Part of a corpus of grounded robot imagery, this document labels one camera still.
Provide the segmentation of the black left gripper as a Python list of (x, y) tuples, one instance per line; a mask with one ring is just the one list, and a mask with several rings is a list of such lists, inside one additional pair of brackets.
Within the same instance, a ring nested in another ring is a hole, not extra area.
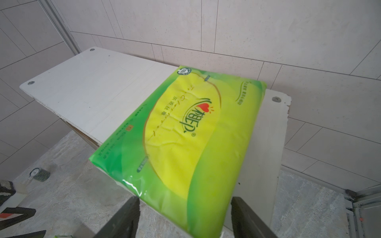
[[(3, 205), (9, 198), (16, 194), (13, 182), (2, 180), (0, 184), (0, 205)], [(36, 214), (36, 209), (33, 208), (6, 208), (1, 213), (1, 230), (4, 230), (10, 226), (13, 226), (17, 223), (20, 223), (24, 220), (27, 220), (33, 217)], [(46, 230), (12, 236), (9, 238), (44, 238)]]

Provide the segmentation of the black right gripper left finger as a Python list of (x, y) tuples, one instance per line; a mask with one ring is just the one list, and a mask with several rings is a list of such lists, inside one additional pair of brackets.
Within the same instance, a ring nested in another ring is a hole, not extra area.
[(135, 238), (140, 220), (140, 199), (131, 197), (94, 238)]

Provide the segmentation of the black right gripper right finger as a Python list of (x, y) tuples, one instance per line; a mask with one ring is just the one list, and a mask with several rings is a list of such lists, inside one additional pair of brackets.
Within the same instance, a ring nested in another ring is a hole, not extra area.
[(277, 238), (269, 226), (241, 197), (232, 197), (231, 205), (231, 219), (235, 238)]

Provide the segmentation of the green tissue pack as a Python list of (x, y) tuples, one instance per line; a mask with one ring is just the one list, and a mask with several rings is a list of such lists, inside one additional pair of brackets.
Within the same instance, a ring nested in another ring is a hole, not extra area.
[(180, 66), (90, 161), (195, 238), (218, 238), (263, 81)]

